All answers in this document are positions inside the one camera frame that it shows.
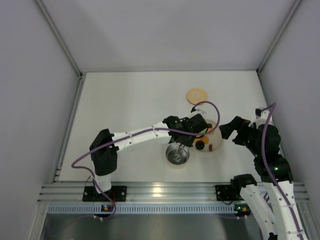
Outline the metal tongs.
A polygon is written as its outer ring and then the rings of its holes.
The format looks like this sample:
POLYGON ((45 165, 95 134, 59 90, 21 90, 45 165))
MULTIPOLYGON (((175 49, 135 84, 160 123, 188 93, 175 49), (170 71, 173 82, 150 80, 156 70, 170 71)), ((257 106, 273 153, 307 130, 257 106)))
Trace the metal tongs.
POLYGON ((173 160, 175 162, 182 162, 187 159, 186 154, 183 152, 183 150, 184 150, 184 145, 180 143, 177 149, 175 150, 175 152, 173 153, 173 160))

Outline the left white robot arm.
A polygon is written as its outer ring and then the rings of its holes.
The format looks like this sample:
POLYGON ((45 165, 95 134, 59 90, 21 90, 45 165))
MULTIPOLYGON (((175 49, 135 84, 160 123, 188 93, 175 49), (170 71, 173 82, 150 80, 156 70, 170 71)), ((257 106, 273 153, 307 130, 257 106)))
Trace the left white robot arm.
POLYGON ((211 127, 212 124, 207 123, 205 118, 197 113, 184 118, 171 115, 150 127, 131 132, 111 133, 108 128, 101 130, 89 147, 92 151, 108 144, 90 154, 96 192, 101 194, 111 190, 111 174, 117 170, 120 152, 169 143, 192 147, 198 134, 206 133, 211 127))

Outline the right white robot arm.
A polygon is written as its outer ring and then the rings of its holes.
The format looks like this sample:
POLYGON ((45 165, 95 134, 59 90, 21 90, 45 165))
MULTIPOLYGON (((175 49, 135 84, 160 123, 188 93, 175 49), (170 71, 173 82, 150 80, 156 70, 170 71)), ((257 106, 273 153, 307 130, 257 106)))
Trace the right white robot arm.
POLYGON ((294 195, 294 180, 288 161, 280 154, 279 130, 267 118, 255 121, 236 116, 219 127, 227 140, 233 132, 233 143, 246 147, 254 156, 254 168, 266 189, 263 196, 251 174, 230 180, 234 193, 242 198, 254 216, 264 240, 306 240, 294 195))

